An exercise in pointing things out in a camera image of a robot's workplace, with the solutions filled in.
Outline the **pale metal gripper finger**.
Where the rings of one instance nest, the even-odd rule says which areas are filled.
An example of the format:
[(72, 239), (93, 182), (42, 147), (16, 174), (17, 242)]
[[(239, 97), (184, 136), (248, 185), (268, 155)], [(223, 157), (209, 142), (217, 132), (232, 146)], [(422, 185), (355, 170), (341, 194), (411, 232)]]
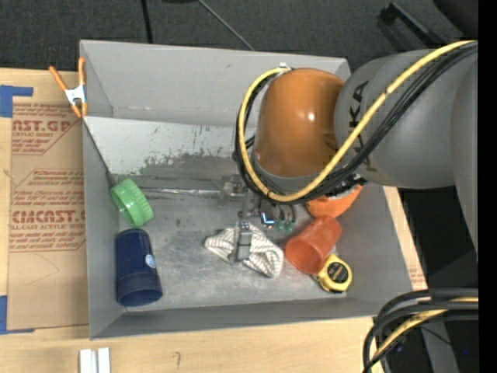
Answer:
[(252, 245), (252, 230), (248, 221), (240, 221), (235, 227), (234, 249), (231, 253), (231, 262), (238, 263), (247, 260)]
[(245, 181), (238, 174), (222, 176), (217, 187), (219, 189), (217, 197), (219, 207), (225, 207), (229, 202), (242, 200), (249, 190)]

